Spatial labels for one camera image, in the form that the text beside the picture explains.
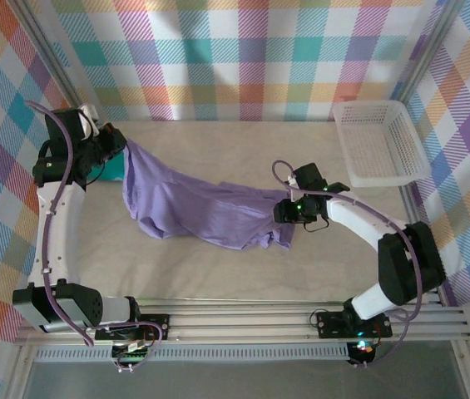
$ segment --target plastic basket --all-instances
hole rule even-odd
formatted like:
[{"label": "plastic basket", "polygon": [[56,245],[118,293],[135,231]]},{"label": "plastic basket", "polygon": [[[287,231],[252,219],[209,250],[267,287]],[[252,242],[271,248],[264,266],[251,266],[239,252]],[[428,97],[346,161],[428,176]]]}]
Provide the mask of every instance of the plastic basket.
[{"label": "plastic basket", "polygon": [[355,187],[406,185],[431,174],[425,150],[399,101],[346,101],[334,119]]}]

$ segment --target teal object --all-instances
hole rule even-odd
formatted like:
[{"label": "teal object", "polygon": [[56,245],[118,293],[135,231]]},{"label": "teal object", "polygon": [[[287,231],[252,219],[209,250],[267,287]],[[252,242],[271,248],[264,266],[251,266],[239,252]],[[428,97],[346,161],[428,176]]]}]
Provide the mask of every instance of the teal object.
[{"label": "teal object", "polygon": [[[92,169],[88,176],[89,180],[94,180],[102,170],[103,166]],[[112,160],[105,163],[105,169],[101,172],[98,180],[113,181],[124,180],[124,153],[121,152]]]}]

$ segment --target white plastic basket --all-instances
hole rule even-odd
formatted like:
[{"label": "white plastic basket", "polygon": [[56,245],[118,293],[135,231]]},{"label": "white plastic basket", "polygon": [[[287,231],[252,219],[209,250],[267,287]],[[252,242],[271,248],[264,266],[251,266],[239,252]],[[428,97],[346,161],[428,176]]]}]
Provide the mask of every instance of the white plastic basket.
[{"label": "white plastic basket", "polygon": [[346,101],[334,119],[355,187],[406,185],[431,173],[407,109],[399,101]]}]

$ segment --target white table surface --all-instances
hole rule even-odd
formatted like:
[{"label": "white table surface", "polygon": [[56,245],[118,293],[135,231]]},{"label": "white table surface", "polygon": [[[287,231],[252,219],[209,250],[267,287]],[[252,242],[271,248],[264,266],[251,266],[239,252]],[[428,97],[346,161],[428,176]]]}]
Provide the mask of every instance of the white table surface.
[{"label": "white table surface", "polygon": [[[115,126],[171,168],[212,183],[278,189],[270,167],[283,159],[294,168],[315,162],[329,183],[349,184],[332,122]],[[354,192],[379,210],[406,218],[397,188]],[[274,244],[236,251],[194,237],[153,239],[129,216],[120,182],[88,187],[77,257],[81,283],[108,296],[344,301],[377,281],[376,253],[334,223],[313,234],[298,226],[290,251]]]}]

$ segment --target purple cloth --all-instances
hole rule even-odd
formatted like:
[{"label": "purple cloth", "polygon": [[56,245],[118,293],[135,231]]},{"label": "purple cloth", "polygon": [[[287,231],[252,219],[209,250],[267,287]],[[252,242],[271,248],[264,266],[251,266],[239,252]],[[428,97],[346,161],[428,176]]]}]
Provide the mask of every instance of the purple cloth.
[{"label": "purple cloth", "polygon": [[273,221],[285,191],[203,180],[172,170],[133,141],[124,150],[123,197],[131,217],[151,237],[195,235],[232,249],[275,241],[290,248],[292,224]]}]

